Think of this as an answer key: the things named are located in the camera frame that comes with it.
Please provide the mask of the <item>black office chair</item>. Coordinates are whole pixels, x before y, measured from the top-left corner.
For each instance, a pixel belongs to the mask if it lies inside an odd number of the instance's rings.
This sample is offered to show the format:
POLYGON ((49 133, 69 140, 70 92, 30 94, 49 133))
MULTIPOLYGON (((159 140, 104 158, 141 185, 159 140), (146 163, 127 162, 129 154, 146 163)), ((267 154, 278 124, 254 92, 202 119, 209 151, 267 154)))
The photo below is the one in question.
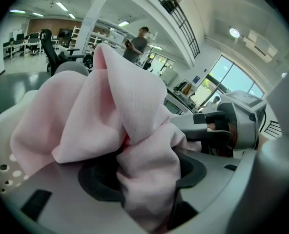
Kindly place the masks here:
POLYGON ((78 51, 78 49, 67 49, 66 51, 70 52, 70 55, 68 56, 65 54, 57 55, 55 48, 51 43, 51 37, 52 32, 49 29, 42 29, 40 33, 41 46, 47 56, 47 59, 49 60, 51 76, 54 75, 55 71, 62 63, 84 58, 85 55, 73 55, 73 52, 78 51))

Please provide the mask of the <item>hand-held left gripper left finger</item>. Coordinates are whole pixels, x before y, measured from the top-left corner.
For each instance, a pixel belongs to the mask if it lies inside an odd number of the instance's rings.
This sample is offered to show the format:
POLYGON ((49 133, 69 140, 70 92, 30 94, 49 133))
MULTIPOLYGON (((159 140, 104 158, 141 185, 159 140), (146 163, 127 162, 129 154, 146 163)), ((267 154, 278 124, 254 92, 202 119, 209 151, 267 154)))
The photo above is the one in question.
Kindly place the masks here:
POLYGON ((145 234, 123 208, 116 156, 52 162, 10 192, 5 204, 32 234, 145 234))

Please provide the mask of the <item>large glass window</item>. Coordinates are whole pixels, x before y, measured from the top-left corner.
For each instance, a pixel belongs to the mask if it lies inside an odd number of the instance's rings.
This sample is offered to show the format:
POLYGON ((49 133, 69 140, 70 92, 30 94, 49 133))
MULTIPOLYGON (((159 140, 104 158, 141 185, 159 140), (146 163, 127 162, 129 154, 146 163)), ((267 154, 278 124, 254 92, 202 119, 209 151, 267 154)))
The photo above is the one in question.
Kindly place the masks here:
POLYGON ((198 86, 192 100, 197 106, 205 106, 222 94, 241 90, 258 98, 264 91, 238 65, 224 56, 220 56, 210 73, 198 86))

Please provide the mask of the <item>pink clothes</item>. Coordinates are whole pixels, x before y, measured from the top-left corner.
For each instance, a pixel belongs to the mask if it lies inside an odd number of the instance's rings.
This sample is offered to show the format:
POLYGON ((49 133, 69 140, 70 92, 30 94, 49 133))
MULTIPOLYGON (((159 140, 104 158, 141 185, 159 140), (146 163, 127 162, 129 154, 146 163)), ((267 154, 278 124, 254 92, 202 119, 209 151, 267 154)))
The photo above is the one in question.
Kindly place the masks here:
POLYGON ((163 81, 106 44, 94 52, 93 71, 56 73, 38 90, 10 138, 31 176, 55 161, 69 163, 118 152, 104 168, 124 195, 124 209, 146 231, 166 231, 181 177, 174 147, 200 151, 170 122, 163 81))

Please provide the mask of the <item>grey chair black legs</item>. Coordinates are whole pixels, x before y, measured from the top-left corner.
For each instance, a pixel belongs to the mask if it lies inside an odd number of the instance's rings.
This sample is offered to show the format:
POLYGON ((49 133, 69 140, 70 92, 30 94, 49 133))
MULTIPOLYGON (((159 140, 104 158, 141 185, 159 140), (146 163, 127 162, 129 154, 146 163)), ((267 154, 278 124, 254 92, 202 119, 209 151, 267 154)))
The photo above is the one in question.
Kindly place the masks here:
POLYGON ((56 75, 64 71, 73 71, 85 76, 89 75, 88 69, 83 64, 78 63, 76 61, 67 61, 62 63, 61 65, 58 66, 54 74, 56 75))

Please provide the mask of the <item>white laundry basket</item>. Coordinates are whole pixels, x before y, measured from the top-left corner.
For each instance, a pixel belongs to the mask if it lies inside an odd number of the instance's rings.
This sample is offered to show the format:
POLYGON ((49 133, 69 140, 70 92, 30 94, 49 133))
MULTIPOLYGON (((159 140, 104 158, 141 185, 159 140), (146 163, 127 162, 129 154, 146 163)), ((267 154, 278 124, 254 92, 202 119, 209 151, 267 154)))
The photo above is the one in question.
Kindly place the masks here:
POLYGON ((0 114, 0 195, 5 197, 28 179, 10 148, 10 137, 36 90, 28 91, 21 102, 0 114))

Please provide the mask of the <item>white air conditioner unit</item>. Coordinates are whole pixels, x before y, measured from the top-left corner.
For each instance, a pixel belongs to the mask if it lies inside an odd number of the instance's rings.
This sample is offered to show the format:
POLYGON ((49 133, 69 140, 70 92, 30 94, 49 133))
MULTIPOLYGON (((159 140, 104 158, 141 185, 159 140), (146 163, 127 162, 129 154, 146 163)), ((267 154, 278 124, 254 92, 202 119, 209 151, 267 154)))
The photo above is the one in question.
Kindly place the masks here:
POLYGON ((277 55, 278 50, 263 36, 250 30, 247 36, 243 36, 246 47, 261 58, 265 63, 269 63, 277 55))

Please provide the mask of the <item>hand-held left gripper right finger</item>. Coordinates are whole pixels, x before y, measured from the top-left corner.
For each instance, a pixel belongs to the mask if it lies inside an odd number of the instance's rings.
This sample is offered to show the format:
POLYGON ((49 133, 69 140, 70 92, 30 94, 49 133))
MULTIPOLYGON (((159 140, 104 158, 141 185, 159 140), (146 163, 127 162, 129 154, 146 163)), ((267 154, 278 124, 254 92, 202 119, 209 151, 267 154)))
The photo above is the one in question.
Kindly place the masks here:
POLYGON ((229 231, 256 152, 247 150, 241 159, 181 148, 174 148, 174 152, 182 175, 176 182, 169 231, 229 231))

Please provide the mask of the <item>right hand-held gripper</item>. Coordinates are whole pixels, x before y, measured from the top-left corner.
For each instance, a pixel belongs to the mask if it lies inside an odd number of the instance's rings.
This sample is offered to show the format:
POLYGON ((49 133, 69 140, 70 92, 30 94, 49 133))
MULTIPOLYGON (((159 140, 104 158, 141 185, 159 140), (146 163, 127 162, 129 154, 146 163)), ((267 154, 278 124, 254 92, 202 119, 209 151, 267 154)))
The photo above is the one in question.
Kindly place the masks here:
POLYGON ((184 131, 188 141, 226 146, 232 138, 232 133, 228 132, 230 121, 237 132, 233 154, 243 155, 245 150, 254 149, 258 145, 266 106, 265 100, 237 90, 221 95, 218 111, 172 117, 170 122, 184 131))

